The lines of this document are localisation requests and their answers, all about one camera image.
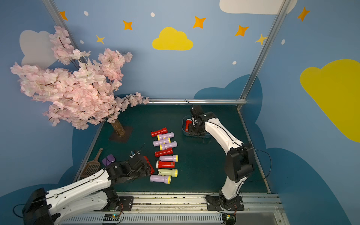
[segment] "tree base plate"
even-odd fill
[[[126,143],[129,140],[133,129],[133,127],[124,126],[125,134],[123,136],[119,136],[115,131],[113,131],[109,140],[119,143]]]

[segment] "tree trunk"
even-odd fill
[[[125,134],[125,130],[118,119],[116,119],[114,123],[111,123],[111,125],[119,136],[123,136]]]

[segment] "white cloud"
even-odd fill
[[[283,0],[220,0],[220,9],[226,13],[277,14]],[[287,13],[296,5],[291,0]]]
[[[41,68],[48,68],[56,62],[54,52],[51,50],[53,44],[50,42],[49,33],[40,31],[39,33],[26,30],[20,34],[20,47],[24,53],[21,65],[38,65]]]

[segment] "brown scoop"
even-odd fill
[[[91,176],[92,174],[99,171],[100,163],[98,162],[98,159],[102,151],[103,148],[99,149],[99,152],[97,153],[95,159],[86,164],[84,170],[82,171],[82,174],[80,175],[81,178]]]

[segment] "yellow cloud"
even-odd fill
[[[360,63],[340,59],[300,76],[305,91],[349,139],[360,142]]]
[[[193,47],[193,42],[188,39],[182,31],[177,31],[172,27],[164,28],[159,38],[153,40],[153,48],[157,50],[189,50]]]

